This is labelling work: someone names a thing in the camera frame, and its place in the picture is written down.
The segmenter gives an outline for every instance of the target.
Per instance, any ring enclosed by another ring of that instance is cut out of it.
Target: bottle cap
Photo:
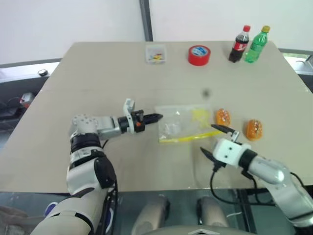
[[[265,26],[263,26],[261,31],[264,32],[264,33],[268,33],[269,30],[270,30],[270,27],[268,25],[265,25]]]
[[[250,31],[250,26],[249,25],[245,25],[244,26],[244,32],[249,32]]]

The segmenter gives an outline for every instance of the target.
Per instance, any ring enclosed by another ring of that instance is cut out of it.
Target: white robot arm
[[[77,115],[70,129],[70,164],[67,188],[70,197],[61,201],[34,229],[32,235],[88,235],[97,230],[108,189],[116,183],[110,160],[100,141],[125,132],[145,130],[145,124],[157,122],[162,115],[143,115],[134,111],[127,99],[123,117],[89,117]]]
[[[261,157],[248,144],[237,143],[239,132],[224,126],[212,126],[225,133],[231,132],[232,137],[231,140],[220,139],[212,156],[208,156],[208,151],[202,150],[208,158],[236,168],[242,167],[243,171],[258,177],[295,227],[313,225],[313,199],[303,187],[292,181],[291,173],[285,165]]]

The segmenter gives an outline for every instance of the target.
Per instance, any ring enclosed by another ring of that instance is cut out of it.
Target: cola bottle
[[[240,61],[249,42],[249,31],[250,26],[245,25],[243,31],[236,37],[236,41],[229,55],[229,61],[234,63]]]

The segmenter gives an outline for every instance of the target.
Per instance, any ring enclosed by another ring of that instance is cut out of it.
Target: table
[[[313,184],[313,96],[269,42],[258,62],[227,60],[232,42],[172,42],[162,65],[145,63],[148,43],[76,43],[47,80],[0,152],[0,191],[66,192],[68,129],[78,113],[122,115],[126,98],[153,112],[157,105],[207,104],[224,107],[232,127],[257,118],[264,137],[240,142],[267,158],[284,162],[305,184]],[[207,66],[195,67],[186,56],[190,46],[211,49]],[[203,90],[210,90],[209,99]],[[212,163],[200,152],[209,140],[159,144],[157,125],[137,135],[111,139],[105,152],[121,191],[207,188]],[[215,188],[250,188],[239,169],[217,174]]]

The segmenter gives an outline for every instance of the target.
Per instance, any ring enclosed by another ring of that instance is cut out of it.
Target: sprite bottle
[[[260,57],[260,54],[265,47],[266,43],[268,42],[268,32],[270,30],[270,27],[268,25],[265,25],[261,33],[259,33],[255,38],[253,39],[253,42],[250,46],[249,51],[246,53],[245,61],[249,63],[253,63],[257,61]]]

